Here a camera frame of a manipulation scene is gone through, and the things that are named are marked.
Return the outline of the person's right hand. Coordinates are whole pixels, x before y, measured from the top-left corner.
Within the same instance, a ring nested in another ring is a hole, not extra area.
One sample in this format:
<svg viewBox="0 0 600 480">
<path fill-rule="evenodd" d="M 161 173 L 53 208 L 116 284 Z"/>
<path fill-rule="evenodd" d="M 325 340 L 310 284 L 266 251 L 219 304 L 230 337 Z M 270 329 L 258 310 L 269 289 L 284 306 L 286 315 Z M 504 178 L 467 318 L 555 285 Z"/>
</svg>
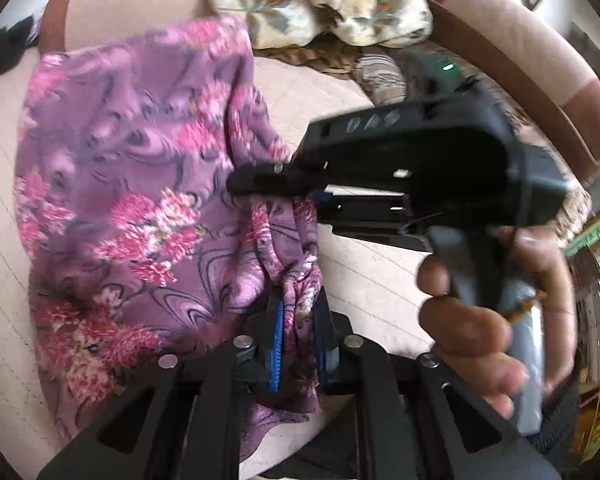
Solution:
<svg viewBox="0 0 600 480">
<path fill-rule="evenodd" d="M 506 226 L 500 240 L 513 251 L 541 291 L 545 367 L 543 401 L 562 400 L 576 365 L 578 320 L 567 261 L 548 226 L 519 231 Z M 451 296 L 449 271 L 429 255 L 419 266 L 417 286 L 429 298 L 419 310 L 419 325 L 432 338 L 432 350 L 503 417 L 513 415 L 513 395 L 529 378 L 524 364 L 506 354 L 513 327 L 500 314 L 468 306 Z"/>
</svg>

